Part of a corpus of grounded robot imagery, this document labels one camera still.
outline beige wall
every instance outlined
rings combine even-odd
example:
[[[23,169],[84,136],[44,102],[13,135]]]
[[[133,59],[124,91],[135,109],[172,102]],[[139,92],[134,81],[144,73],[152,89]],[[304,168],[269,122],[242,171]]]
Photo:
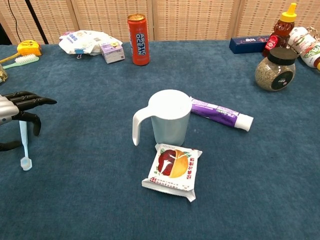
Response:
[[[24,0],[10,0],[21,40],[42,37]],[[50,44],[66,31],[103,31],[123,42],[129,40],[127,16],[147,17],[153,41],[227,40],[231,37],[269,35],[292,0],[30,0]],[[296,26],[320,30],[320,1],[296,0]],[[17,44],[15,21],[7,0],[0,0],[0,22]]]

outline glass jar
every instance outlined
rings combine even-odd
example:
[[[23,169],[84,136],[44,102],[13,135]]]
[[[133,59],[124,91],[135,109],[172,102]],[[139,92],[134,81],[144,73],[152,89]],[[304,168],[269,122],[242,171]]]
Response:
[[[295,60],[298,55],[291,49],[275,47],[256,67],[255,81],[268,91],[284,89],[296,75]]]

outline green toothbrush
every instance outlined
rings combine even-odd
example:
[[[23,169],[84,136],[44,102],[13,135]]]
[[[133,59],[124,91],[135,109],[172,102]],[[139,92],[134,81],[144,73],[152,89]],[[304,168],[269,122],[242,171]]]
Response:
[[[15,59],[15,63],[12,63],[10,65],[3,66],[3,69],[9,69],[13,67],[19,67],[25,64],[34,63],[39,60],[39,57],[34,54],[29,54],[21,57],[17,57]]]

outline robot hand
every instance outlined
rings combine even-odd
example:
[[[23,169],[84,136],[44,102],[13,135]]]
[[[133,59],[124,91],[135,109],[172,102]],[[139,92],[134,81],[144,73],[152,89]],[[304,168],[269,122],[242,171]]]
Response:
[[[40,118],[36,114],[25,112],[44,104],[53,105],[57,101],[38,96],[28,91],[14,92],[7,95],[0,95],[0,126],[11,120],[33,123],[33,134],[38,136],[41,129]],[[0,152],[15,149],[21,146],[20,141],[0,143]]]

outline toothbrush bristles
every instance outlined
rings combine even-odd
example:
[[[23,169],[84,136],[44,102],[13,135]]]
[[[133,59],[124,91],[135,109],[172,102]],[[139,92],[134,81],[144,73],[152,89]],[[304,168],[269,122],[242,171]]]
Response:
[[[29,55],[25,55],[25,56],[21,56],[15,59],[15,62],[18,64],[21,63],[26,63],[26,62],[30,62],[32,60],[34,60],[36,58],[35,54],[29,54]]]

